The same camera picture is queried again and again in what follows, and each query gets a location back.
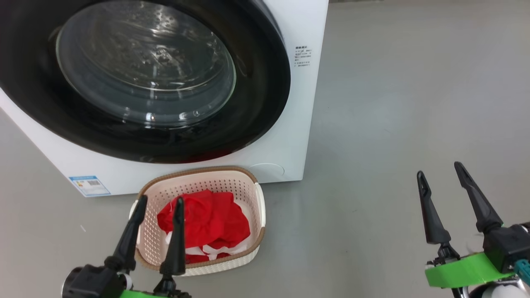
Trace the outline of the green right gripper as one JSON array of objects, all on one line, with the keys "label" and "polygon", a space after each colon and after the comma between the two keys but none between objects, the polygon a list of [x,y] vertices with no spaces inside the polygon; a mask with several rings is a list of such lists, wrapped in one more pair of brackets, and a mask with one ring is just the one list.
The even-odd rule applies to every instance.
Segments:
[{"label": "green right gripper", "polygon": [[[493,229],[501,228],[504,222],[465,166],[460,161],[456,161],[454,167],[460,185],[468,193],[477,219],[478,232],[489,233]],[[436,211],[432,202],[431,188],[422,171],[417,172],[417,185],[426,242],[430,245],[440,245],[438,256],[425,265],[424,274],[430,287],[477,286],[508,279],[515,275],[513,271],[516,262],[515,253],[481,252],[461,257],[449,243],[452,238]]]}]

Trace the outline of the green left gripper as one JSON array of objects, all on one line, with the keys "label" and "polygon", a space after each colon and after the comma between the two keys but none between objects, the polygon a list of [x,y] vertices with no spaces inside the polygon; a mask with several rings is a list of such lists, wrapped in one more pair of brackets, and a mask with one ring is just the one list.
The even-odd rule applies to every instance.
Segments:
[{"label": "green left gripper", "polygon": [[[104,266],[116,272],[129,274],[135,270],[135,247],[140,225],[144,221],[148,197],[140,196],[112,256],[104,260]],[[191,298],[191,294],[176,288],[173,276],[186,273],[186,248],[184,243],[184,201],[176,200],[173,213],[173,233],[167,254],[160,266],[162,278],[152,292],[124,290],[120,298]]]}]

